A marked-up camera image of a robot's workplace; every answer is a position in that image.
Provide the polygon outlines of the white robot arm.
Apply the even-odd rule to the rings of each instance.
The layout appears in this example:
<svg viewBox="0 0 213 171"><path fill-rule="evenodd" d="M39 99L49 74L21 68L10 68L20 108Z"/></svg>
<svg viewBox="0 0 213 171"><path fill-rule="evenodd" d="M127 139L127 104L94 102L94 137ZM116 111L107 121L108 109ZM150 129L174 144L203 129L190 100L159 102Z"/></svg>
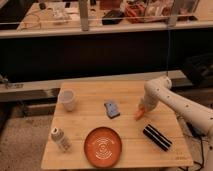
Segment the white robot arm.
<svg viewBox="0 0 213 171"><path fill-rule="evenodd" d="M203 171L213 171L213 110L172 92L171 87L172 81L167 76L146 81L139 107L147 113L162 102L205 134L210 145Z"/></svg>

